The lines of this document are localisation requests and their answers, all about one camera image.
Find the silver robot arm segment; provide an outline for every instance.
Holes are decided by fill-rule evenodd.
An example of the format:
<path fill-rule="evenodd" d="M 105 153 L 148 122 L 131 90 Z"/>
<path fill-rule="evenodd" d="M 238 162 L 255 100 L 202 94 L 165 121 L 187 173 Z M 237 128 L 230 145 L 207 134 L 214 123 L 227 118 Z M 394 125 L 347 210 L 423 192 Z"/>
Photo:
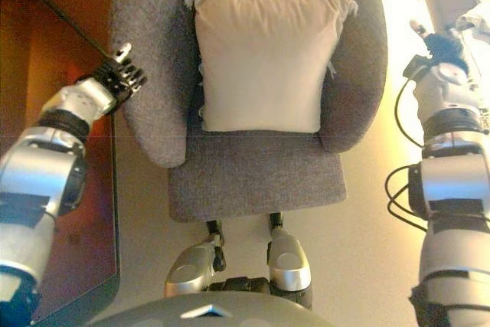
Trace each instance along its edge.
<path fill-rule="evenodd" d="M 55 219 L 75 209 L 87 170 L 85 142 L 95 120 L 145 82 L 125 44 L 91 75 L 62 88 L 0 161 L 0 320 L 28 325 L 36 309 Z"/>
<path fill-rule="evenodd" d="M 488 326 L 490 138 L 459 47 L 423 38 L 433 57 L 415 56 L 403 74 L 416 81 L 425 142 L 409 169 L 409 202 L 428 221 L 410 301 L 420 326 Z"/>

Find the white pillow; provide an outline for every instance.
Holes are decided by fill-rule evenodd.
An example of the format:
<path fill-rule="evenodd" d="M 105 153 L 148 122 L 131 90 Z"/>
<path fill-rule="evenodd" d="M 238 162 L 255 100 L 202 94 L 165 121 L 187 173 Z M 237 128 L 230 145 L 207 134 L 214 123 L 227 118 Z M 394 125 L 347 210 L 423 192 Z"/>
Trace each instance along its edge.
<path fill-rule="evenodd" d="M 207 131 L 318 132 L 322 84 L 353 0 L 186 0 Z"/>

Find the wire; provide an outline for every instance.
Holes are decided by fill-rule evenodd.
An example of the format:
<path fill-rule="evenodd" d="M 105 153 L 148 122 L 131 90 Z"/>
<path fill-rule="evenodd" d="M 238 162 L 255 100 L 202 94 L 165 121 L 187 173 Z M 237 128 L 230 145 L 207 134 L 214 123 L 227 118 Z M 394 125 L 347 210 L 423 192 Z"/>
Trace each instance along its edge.
<path fill-rule="evenodd" d="M 402 205 L 400 205 L 397 201 L 396 201 L 396 198 L 392 197 L 391 196 L 391 193 L 390 193 L 390 189 L 388 188 L 388 183 L 390 182 L 390 179 L 393 175 L 395 175 L 397 172 L 400 172 L 401 170 L 404 170 L 406 168 L 409 168 L 410 165 L 406 165 L 406 166 L 402 166 L 401 168 L 397 168 L 395 170 L 393 170 L 386 178 L 386 181 L 384 182 L 384 191 L 386 192 L 386 195 L 388 196 L 388 198 L 390 199 L 390 201 L 393 202 L 393 204 L 395 206 L 397 206 L 400 210 L 402 210 L 403 212 L 411 215 L 411 216 L 417 216 L 417 214 L 415 212 L 412 212 L 410 210 L 407 210 L 405 207 L 403 207 Z"/>
<path fill-rule="evenodd" d="M 401 126 L 401 122 L 400 122 L 400 119 L 398 117 L 398 105 L 400 104 L 400 98 L 401 98 L 401 95 L 403 94 L 403 92 L 405 91 L 405 87 L 407 87 L 407 84 L 409 82 L 410 82 L 410 80 L 407 78 L 407 80 L 405 81 L 405 84 L 403 85 L 403 87 L 401 87 L 401 90 L 398 93 L 397 100 L 395 101 L 395 121 L 397 122 L 398 129 L 402 132 L 402 134 L 409 141 L 411 141 L 415 146 L 420 147 L 420 148 L 423 148 L 423 145 L 421 145 L 420 143 L 418 143 L 415 139 L 413 139 L 412 137 L 410 137 L 407 132 L 405 132 L 405 129 L 403 129 L 403 127 Z"/>
<path fill-rule="evenodd" d="M 61 20 L 68 23 L 72 29 L 74 29 L 86 42 L 88 42 L 92 47 L 97 49 L 104 57 L 111 58 L 108 53 L 92 38 L 90 38 L 85 31 L 82 30 L 60 7 L 56 5 L 52 0 L 41 0 L 51 11 L 53 11 Z"/>
<path fill-rule="evenodd" d="M 404 191 L 406 191 L 408 188 L 408 184 L 405 185 L 403 188 L 401 188 L 394 196 L 393 196 L 393 199 L 396 200 Z M 416 227 L 417 229 L 423 231 L 424 233 L 427 232 L 427 229 L 423 226 L 420 226 L 418 224 L 415 224 L 414 222 L 410 221 L 410 220 L 407 220 L 405 217 L 403 216 L 400 216 L 399 214 L 396 214 L 395 212 L 393 212 L 393 210 L 391 209 L 391 205 L 394 203 L 393 200 L 390 199 L 390 201 L 388 202 L 388 206 L 387 206 L 387 209 L 388 209 L 388 212 L 390 212 L 391 215 L 393 215 L 394 217 L 396 217 L 398 220 L 400 221 L 403 221 L 404 223 L 406 224 L 409 224 L 410 226 L 413 226 L 413 227 Z"/>
<path fill-rule="evenodd" d="M 392 209 L 391 209 L 391 206 L 392 204 L 394 204 L 395 206 L 397 206 L 400 210 L 402 210 L 403 212 L 409 214 L 410 216 L 414 216 L 414 217 L 418 217 L 417 214 L 415 212 L 412 212 L 412 211 L 409 211 L 407 210 L 405 207 L 403 207 L 401 204 L 399 204 L 397 202 L 397 198 L 400 197 L 400 195 L 406 191 L 408 189 L 408 184 L 404 185 L 395 195 L 391 195 L 390 193 L 390 189 L 388 188 L 388 185 L 389 185 L 389 182 L 391 180 L 391 178 L 393 177 L 393 175 L 397 174 L 398 172 L 401 172 L 402 170 L 405 170 L 405 169 L 408 169 L 410 168 L 411 165 L 405 165 L 405 166 L 401 166 L 399 168 L 396 168 L 394 169 L 386 178 L 386 181 L 384 182 L 384 190 L 386 191 L 386 194 L 388 196 L 388 198 L 390 199 L 388 201 L 388 205 L 387 205 L 387 209 L 388 209 L 388 212 L 393 215 L 394 217 L 396 217 L 398 220 L 400 221 L 403 221 L 404 223 L 406 224 L 409 224 L 410 226 L 413 226 L 413 227 L 416 227 L 417 229 L 423 231 L 423 232 L 427 232 L 427 229 L 425 227 L 422 227 L 418 224 L 415 224 L 414 222 L 410 221 L 410 220 L 407 220 L 405 217 L 403 216 L 400 216 L 399 214 L 395 213 Z"/>

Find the floor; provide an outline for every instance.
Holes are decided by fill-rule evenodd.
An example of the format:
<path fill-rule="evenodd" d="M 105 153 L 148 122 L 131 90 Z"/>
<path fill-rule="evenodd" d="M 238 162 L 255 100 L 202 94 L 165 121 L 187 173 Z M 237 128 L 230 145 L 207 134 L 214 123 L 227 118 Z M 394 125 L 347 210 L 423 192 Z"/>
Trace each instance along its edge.
<path fill-rule="evenodd" d="M 286 214 L 286 229 L 301 241 L 312 268 L 313 310 L 332 325 L 416 325 L 408 301 L 417 284 L 423 233 L 386 211 L 383 184 L 401 165 L 418 162 L 420 150 L 398 132 L 393 108 L 403 69 L 422 41 L 408 21 L 425 21 L 420 0 L 383 0 L 389 37 L 389 71 L 381 107 L 362 142 L 341 156 L 348 200 Z M 407 91 L 403 123 L 418 139 L 417 104 Z M 116 147 L 121 244 L 121 284 L 113 304 L 96 319 L 162 297 L 167 272 L 179 253 L 201 241 L 203 224 L 177 224 L 168 216 L 166 170 L 139 150 L 119 114 Z M 402 175 L 394 188 L 404 184 Z M 227 269 L 232 276 L 266 276 L 266 216 L 225 219 Z"/>

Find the gray office chair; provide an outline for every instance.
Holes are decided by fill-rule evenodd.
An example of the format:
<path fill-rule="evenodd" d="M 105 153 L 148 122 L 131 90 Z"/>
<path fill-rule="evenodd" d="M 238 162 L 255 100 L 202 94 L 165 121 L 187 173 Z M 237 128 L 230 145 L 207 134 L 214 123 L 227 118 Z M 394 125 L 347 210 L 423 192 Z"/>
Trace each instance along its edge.
<path fill-rule="evenodd" d="M 133 44 L 149 82 L 126 105 L 141 147 L 170 168 L 176 221 L 274 213 L 345 199 L 339 153 L 367 131 L 387 67 L 381 0 L 356 0 L 325 77 L 322 128 L 316 134 L 204 132 L 198 108 L 198 43 L 184 0 L 113 0 L 112 43 Z"/>

